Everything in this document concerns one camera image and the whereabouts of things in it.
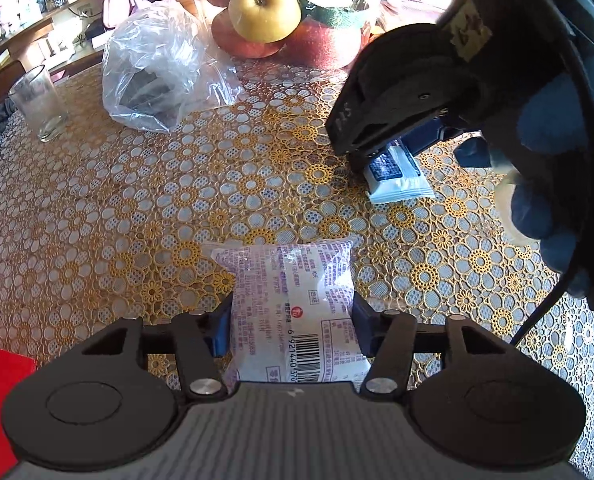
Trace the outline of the red apple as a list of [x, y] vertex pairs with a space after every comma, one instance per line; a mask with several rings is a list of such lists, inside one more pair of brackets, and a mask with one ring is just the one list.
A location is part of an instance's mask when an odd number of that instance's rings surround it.
[[305, 18], [287, 37], [277, 58], [289, 65], [337, 70], [355, 59], [361, 42], [358, 27], [329, 27]]

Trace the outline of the white purple snack packet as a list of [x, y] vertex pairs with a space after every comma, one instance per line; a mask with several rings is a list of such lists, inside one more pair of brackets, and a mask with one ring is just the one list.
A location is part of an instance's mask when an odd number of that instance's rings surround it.
[[353, 240], [227, 246], [205, 253], [233, 275], [225, 383], [352, 382], [370, 363], [351, 314]]

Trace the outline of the pink bag on shelf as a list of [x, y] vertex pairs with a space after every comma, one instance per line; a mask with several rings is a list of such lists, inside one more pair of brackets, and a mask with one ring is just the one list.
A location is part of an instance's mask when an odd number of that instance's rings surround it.
[[104, 0], [102, 20], [107, 29], [115, 29], [129, 18], [134, 9], [134, 0]]

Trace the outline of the blue white snack packet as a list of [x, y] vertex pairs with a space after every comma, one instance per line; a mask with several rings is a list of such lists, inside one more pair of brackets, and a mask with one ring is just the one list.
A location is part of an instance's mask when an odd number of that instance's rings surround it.
[[367, 181], [372, 204], [435, 196], [411, 153], [399, 143], [389, 144], [383, 153], [376, 156], [363, 169], [363, 177]]

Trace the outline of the wooden tv cabinet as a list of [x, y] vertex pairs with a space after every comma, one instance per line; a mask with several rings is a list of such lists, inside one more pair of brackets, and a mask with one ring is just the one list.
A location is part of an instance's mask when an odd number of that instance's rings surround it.
[[[103, 18], [104, 0], [70, 0], [0, 42], [0, 98], [12, 78], [44, 64], [52, 75], [73, 75], [100, 61], [103, 37], [86, 30]], [[178, 0], [196, 11], [195, 0]]]

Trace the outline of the clear bag with dark contents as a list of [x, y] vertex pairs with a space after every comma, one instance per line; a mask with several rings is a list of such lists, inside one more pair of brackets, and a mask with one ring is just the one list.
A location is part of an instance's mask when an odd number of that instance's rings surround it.
[[230, 106], [242, 94], [231, 58], [177, 0], [135, 11], [106, 41], [102, 101], [121, 125], [171, 132], [188, 114]]

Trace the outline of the clear drinking glass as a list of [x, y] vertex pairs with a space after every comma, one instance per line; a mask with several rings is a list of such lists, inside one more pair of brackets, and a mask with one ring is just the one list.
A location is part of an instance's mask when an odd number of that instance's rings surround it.
[[21, 76], [8, 96], [41, 142], [50, 142], [65, 129], [68, 113], [45, 65], [35, 66]]

